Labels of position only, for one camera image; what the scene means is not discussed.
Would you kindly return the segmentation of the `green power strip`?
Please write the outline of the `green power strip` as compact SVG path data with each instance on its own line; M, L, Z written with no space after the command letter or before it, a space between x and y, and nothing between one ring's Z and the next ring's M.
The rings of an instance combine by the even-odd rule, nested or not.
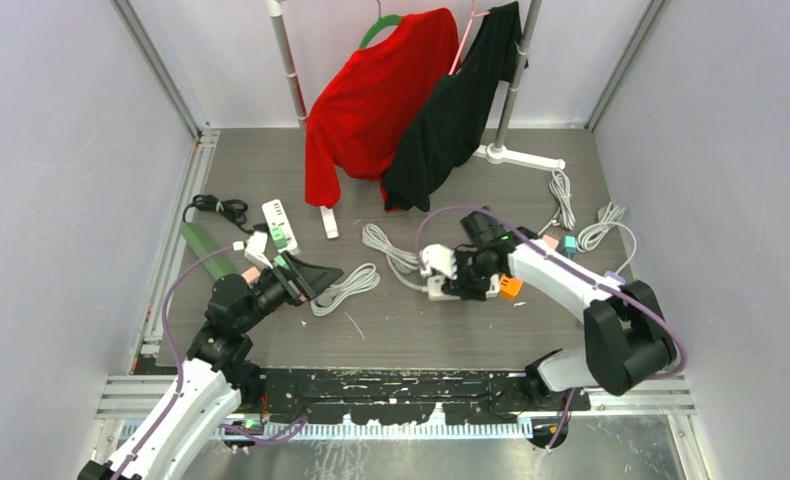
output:
M196 223L183 222L179 227L179 232L198 259L203 260L203 266L214 280L238 273L233 263L223 254L209 257L210 254L217 252L220 247L202 226Z

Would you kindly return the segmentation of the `pink plug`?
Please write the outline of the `pink plug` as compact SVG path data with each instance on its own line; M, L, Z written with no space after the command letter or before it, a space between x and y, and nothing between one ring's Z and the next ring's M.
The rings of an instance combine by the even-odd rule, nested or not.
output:
M246 282L247 285L255 284L261 276L261 271L256 267L252 266L241 273L241 277Z
M557 250L560 244L560 240L550 234L544 234L541 237L541 240L546 244L546 246L551 250Z

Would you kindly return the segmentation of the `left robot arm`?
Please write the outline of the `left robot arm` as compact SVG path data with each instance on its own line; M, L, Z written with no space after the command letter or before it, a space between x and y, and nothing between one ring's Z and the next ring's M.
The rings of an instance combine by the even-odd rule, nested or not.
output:
M106 460L88 461L79 478L181 478L229 415L261 403L265 384L260 367L247 359L249 331L283 305L316 299L343 274L284 252L253 279L217 279L204 324L185 353L173 353L175 379L136 432Z

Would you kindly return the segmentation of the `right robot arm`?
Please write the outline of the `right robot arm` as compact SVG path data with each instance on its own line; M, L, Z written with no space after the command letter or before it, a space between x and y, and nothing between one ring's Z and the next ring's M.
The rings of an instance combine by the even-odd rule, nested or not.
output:
M469 212L460 224L468 238L467 248L454 252L460 295L475 296L491 276L507 276L546 294L583 328L582 348L554 351L526 367L526 396L536 409L553 409L572 388L621 396L681 367L681 349L647 283L587 270L543 240L508 228L486 208Z

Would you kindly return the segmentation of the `purple power strip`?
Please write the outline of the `purple power strip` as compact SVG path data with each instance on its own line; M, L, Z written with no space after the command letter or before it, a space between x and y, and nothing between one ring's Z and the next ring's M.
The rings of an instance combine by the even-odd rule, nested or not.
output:
M619 275L618 273L613 272L613 271L606 271L604 273L604 277L605 278L609 278L612 283L615 283L617 285L625 285L626 284L626 279L624 277L622 277L621 275Z

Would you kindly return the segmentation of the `orange power strip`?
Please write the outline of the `orange power strip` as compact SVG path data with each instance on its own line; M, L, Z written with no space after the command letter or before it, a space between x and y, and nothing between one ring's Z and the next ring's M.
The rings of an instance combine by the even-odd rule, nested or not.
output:
M499 276L498 285L498 295L511 301L518 297L523 288L523 282L520 279L508 276L506 274Z

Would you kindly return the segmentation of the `teal plug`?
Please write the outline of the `teal plug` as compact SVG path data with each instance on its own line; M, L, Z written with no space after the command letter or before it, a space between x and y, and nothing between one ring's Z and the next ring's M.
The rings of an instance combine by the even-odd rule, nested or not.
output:
M572 259L579 252L577 239L571 235L564 236L558 245L558 252L565 258Z

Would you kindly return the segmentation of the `white power strip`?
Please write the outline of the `white power strip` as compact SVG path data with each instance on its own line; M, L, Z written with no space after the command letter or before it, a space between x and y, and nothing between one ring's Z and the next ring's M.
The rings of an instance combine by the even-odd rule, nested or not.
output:
M289 252L294 255L299 254L300 248L297 237L294 234L282 202L279 199L273 199L263 203L261 209L269 230L272 225L279 225L288 239L289 247L282 252Z
M443 285L447 281L444 275L434 275L427 279L427 294L431 301L454 301L460 300L457 295L445 293ZM490 279L490 286L485 292L487 299L496 298L500 292L499 276L493 275Z

